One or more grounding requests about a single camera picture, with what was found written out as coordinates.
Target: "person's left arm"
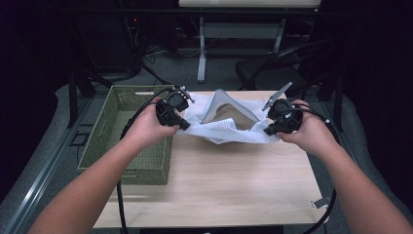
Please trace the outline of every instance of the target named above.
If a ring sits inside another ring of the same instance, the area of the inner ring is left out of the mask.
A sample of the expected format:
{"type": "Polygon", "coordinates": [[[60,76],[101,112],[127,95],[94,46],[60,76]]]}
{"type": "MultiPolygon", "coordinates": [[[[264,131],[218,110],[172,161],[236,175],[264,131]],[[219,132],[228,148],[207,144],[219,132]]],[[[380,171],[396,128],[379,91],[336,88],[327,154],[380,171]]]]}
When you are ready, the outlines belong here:
{"type": "Polygon", "coordinates": [[[29,233],[89,233],[133,157],[177,130],[161,126],[150,104],[118,144],[55,196],[29,233]]]}

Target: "hand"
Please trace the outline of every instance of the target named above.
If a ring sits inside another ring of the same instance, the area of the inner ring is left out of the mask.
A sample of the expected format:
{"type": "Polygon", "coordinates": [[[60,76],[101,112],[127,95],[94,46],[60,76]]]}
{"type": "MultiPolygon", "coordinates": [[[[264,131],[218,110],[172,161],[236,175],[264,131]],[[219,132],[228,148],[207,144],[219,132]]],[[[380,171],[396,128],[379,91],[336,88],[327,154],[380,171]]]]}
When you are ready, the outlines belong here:
{"type": "MultiPolygon", "coordinates": [[[[308,105],[303,100],[293,102],[293,104],[300,103],[308,105]]],[[[304,151],[319,157],[329,155],[336,151],[337,147],[341,147],[321,119],[307,112],[303,112],[303,122],[297,132],[292,134],[277,133],[277,136],[283,141],[295,143],[304,151]]]]}
{"type": "Polygon", "coordinates": [[[161,99],[155,97],[151,103],[137,116],[124,140],[147,148],[164,137],[170,137],[179,130],[179,126],[162,126],[156,116],[156,102],[161,99]]]}

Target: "white desk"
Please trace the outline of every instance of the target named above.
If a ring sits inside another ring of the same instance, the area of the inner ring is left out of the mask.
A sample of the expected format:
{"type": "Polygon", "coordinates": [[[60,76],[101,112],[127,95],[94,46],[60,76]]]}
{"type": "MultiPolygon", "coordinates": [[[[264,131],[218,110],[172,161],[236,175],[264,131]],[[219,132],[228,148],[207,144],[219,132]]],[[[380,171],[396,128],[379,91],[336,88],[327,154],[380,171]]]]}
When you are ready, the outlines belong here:
{"type": "MultiPolygon", "coordinates": [[[[265,99],[274,92],[228,92],[265,99]]],[[[216,145],[174,136],[168,185],[123,185],[128,227],[207,227],[315,223],[325,209],[304,151],[282,141],[216,145]]],[[[119,227],[116,191],[95,227],[119,227]]]]}
{"type": "MultiPolygon", "coordinates": [[[[308,8],[319,7],[320,0],[179,0],[183,8],[308,8]]],[[[198,82],[206,80],[205,38],[274,39],[272,52],[279,50],[285,19],[280,23],[208,23],[200,18],[200,63],[198,82]]]]}

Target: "woven basket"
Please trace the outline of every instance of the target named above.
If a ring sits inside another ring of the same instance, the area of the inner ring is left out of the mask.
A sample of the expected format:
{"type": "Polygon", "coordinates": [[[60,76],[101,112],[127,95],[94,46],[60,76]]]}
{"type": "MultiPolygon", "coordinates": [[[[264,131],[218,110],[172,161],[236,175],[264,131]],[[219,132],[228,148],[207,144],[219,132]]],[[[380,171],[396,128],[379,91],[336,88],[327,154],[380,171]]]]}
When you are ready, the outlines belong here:
{"type": "MultiPolygon", "coordinates": [[[[173,86],[112,86],[92,130],[78,166],[81,173],[119,142],[122,130],[136,110],[154,92],[173,86]]],[[[166,137],[140,152],[124,172],[123,184],[168,183],[172,137],[166,137]]]]}

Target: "forearm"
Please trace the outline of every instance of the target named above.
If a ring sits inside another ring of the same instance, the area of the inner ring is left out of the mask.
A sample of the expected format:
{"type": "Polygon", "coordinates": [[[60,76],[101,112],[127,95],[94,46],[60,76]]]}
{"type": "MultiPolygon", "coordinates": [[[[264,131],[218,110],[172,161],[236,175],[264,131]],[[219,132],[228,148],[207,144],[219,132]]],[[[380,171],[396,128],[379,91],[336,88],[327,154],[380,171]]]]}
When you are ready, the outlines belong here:
{"type": "Polygon", "coordinates": [[[413,233],[412,226],[344,149],[320,157],[353,233],[413,233]]]}
{"type": "Polygon", "coordinates": [[[136,153],[123,142],[114,146],[57,194],[30,233],[88,233],[136,153]]]}

